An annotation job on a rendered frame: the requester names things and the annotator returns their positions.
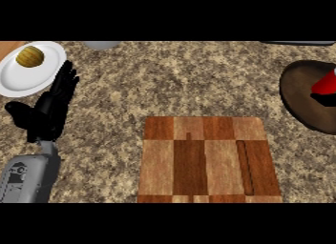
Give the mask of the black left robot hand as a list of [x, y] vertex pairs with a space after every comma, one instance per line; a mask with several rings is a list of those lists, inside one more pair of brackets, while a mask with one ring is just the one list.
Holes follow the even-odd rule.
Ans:
[[77, 70], [67, 60], [55, 75], [49, 91], [45, 91], [34, 107], [11, 101], [5, 109], [15, 125], [27, 130], [27, 142], [55, 141], [65, 126], [70, 102], [79, 82]]

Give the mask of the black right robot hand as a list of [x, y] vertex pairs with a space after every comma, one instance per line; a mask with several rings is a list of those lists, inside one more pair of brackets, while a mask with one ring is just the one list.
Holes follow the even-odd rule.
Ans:
[[336, 93], [331, 94], [319, 94], [312, 93], [311, 97], [325, 106], [336, 107]]

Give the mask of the red can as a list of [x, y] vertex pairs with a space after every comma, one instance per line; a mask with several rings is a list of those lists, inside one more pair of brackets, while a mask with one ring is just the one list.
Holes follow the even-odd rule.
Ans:
[[312, 93], [331, 94], [336, 92], [336, 68], [325, 74], [312, 86]]

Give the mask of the dark brown pan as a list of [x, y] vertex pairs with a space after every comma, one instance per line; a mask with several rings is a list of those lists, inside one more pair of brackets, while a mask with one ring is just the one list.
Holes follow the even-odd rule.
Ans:
[[280, 78], [284, 106], [297, 121], [314, 131], [336, 135], [336, 105], [312, 98], [312, 86], [336, 68], [334, 63], [299, 60], [290, 63]]

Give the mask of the wooden patchwork cutting board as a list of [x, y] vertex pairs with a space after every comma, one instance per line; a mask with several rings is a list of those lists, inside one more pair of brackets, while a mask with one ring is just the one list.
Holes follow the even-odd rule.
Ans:
[[145, 118], [139, 203], [281, 201], [266, 133], [259, 118]]

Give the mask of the white round plate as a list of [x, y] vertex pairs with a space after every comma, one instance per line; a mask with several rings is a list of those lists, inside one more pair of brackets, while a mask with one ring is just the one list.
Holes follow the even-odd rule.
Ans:
[[[43, 64], [34, 68], [22, 67], [15, 61], [18, 53], [28, 46], [45, 54]], [[0, 95], [24, 97], [42, 91], [52, 84], [65, 60], [65, 50], [52, 41], [36, 41], [14, 49], [0, 61]]]

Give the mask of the yellow-brown round fruit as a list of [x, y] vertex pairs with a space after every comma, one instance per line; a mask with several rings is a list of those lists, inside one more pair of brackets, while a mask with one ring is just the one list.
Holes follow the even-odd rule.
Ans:
[[34, 47], [25, 47], [15, 57], [17, 63], [25, 68], [34, 68], [45, 62], [45, 53]]

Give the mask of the dark grey flat appliance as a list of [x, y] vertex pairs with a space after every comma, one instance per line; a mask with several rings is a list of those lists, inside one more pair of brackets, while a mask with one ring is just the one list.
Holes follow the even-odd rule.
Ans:
[[265, 44], [294, 46], [331, 46], [336, 41], [260, 41]]

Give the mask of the grey bowl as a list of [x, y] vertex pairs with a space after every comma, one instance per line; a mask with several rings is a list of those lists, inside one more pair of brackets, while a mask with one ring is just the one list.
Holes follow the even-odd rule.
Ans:
[[120, 42], [119, 41], [85, 41], [83, 44], [87, 48], [102, 51], [113, 47], [116, 47]]

